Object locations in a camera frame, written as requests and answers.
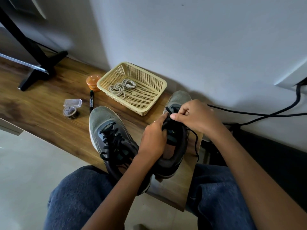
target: sneaker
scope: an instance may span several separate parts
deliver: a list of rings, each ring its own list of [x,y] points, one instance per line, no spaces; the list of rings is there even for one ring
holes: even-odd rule
[[[90,137],[96,151],[103,159],[109,174],[118,182],[133,158],[138,154],[138,145],[132,139],[120,117],[105,106],[96,107],[89,118]],[[142,182],[138,195],[150,186],[151,174]]]
[[[164,155],[153,166],[153,173],[156,176],[171,178],[180,166],[188,146],[188,133],[192,130],[183,123],[172,120],[170,114],[178,113],[182,104],[190,100],[192,99],[187,92],[179,90],[173,93],[165,106],[163,113],[169,112],[169,115],[164,121],[162,129],[167,129],[167,142]]]

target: jeans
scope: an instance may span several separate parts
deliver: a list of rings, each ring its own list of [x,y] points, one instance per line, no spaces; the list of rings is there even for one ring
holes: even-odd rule
[[[113,186],[94,166],[79,168],[52,191],[44,229],[80,230]],[[198,229],[256,229],[228,167],[197,164],[186,209],[198,217]]]

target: black shoelace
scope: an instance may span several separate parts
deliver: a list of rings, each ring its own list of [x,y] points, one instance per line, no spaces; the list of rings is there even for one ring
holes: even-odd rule
[[[100,134],[104,134],[104,136],[102,137],[104,139],[103,142],[108,142],[108,145],[104,146],[103,149],[109,149],[109,151],[111,152],[109,158],[103,156],[106,155],[106,152],[101,152],[100,157],[105,161],[112,161],[118,166],[123,165],[124,167],[128,168],[126,164],[130,165],[132,163],[132,160],[130,158],[134,158],[134,154],[129,150],[125,150],[126,152],[128,152],[127,154],[124,153],[124,147],[122,146],[121,142],[125,139],[120,133],[115,135],[118,131],[118,128],[115,128],[113,130],[113,126],[115,124],[116,123],[113,122],[108,128],[103,129],[99,132]]]
[[[173,112],[171,112],[171,110],[170,110],[168,107],[165,107],[165,109],[166,109],[166,110],[168,111],[168,113],[170,113],[170,114],[173,114],[173,113],[177,114],[177,113],[179,112],[179,110],[180,110],[179,107],[174,107],[174,106],[172,106],[171,108],[173,109]],[[197,152],[198,136],[197,136],[196,132],[193,131],[192,129],[188,128],[188,131],[193,132],[194,135],[196,136],[196,141],[195,141],[195,153],[196,153],[197,162],[198,162],[198,161],[199,161],[199,155],[198,155],[198,152]]]

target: wall socket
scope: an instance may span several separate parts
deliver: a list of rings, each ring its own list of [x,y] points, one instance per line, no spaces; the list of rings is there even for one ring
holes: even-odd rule
[[[307,59],[274,85],[295,91],[296,84],[307,78]],[[307,85],[301,87],[301,93],[307,94]]]

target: tiled floor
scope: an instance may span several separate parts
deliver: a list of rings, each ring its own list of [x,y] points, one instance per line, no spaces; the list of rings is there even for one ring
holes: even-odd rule
[[[1,229],[42,229],[50,192],[86,162],[36,136],[16,136],[0,130]],[[125,229],[144,224],[149,229],[197,229],[197,218],[147,195],[135,198]]]

